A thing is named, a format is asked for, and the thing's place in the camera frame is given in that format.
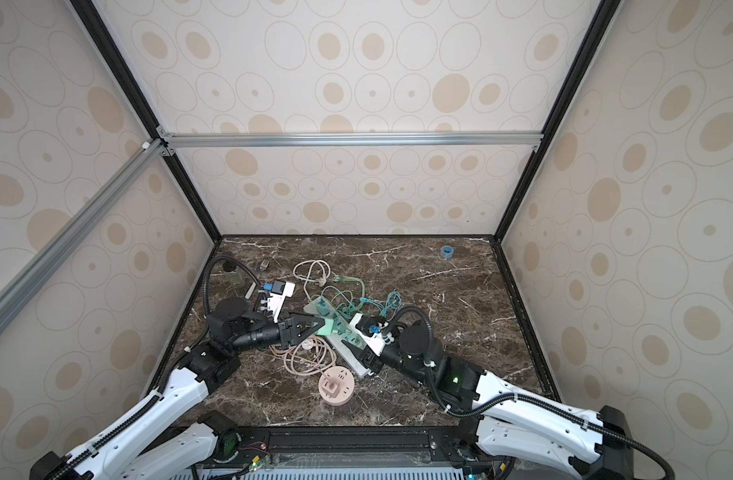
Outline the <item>teal charger plug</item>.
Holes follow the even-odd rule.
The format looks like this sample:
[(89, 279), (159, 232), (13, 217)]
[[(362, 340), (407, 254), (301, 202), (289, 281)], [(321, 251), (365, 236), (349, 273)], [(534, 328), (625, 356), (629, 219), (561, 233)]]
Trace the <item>teal charger plug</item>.
[(318, 311), (318, 315), (322, 317), (332, 316), (332, 313), (330, 313), (330, 305), (328, 305), (328, 302), (322, 298), (316, 302), (316, 311)]

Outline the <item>pink charger plug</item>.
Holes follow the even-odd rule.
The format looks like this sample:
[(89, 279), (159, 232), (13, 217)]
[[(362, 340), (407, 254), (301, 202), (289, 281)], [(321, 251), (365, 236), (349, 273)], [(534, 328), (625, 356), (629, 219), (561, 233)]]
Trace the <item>pink charger plug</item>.
[(342, 386), (344, 386), (345, 381), (346, 377), (342, 377), (340, 375), (325, 375), (322, 389), (324, 389), (324, 392), (330, 396), (337, 396), (340, 393)]

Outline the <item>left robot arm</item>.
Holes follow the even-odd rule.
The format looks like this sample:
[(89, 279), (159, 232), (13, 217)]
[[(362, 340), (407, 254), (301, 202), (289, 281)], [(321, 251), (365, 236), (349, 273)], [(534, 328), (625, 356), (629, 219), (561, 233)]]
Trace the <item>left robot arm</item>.
[(290, 349), (314, 336), (326, 321), (306, 312), (282, 313), (284, 300), (294, 284), (276, 280), (262, 282), (233, 259), (232, 264), (256, 285), (256, 299), (230, 296), (210, 304), (210, 274), (225, 262), (216, 256), (202, 276), (204, 330), (186, 348), (168, 374), (120, 419), (96, 436), (59, 456), (48, 452), (30, 470), (32, 479), (132, 479), (154, 478), (154, 468), (168, 460), (164, 476), (190, 463), (216, 454), (218, 446), (234, 435), (230, 421), (216, 418), (190, 426), (166, 445), (150, 448), (188, 410), (202, 403), (240, 368), (240, 356), (250, 350), (270, 347)]

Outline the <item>green charger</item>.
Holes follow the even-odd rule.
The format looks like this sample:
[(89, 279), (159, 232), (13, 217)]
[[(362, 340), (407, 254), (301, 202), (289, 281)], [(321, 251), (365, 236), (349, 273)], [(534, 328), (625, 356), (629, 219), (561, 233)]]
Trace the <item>green charger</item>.
[(340, 323), (340, 320), (332, 319), (332, 318), (326, 318), (324, 320), (324, 326), (322, 326), (316, 332), (316, 335), (320, 337), (328, 337), (331, 335), (340, 335), (340, 334), (342, 334), (342, 323)]

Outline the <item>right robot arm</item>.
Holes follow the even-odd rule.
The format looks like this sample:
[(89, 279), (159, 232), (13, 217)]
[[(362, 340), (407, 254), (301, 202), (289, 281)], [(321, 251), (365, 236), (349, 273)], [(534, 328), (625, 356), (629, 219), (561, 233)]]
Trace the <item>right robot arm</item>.
[(676, 476), (660, 454), (631, 438), (625, 414), (562, 404), (532, 394), (444, 350), (429, 316), (406, 305), (390, 319), (356, 314), (350, 329), (364, 347), (354, 356), (378, 370), (390, 367), (427, 388), (448, 415), (473, 420), (475, 447), (491, 457), (514, 457), (574, 479), (632, 479), (637, 453)]

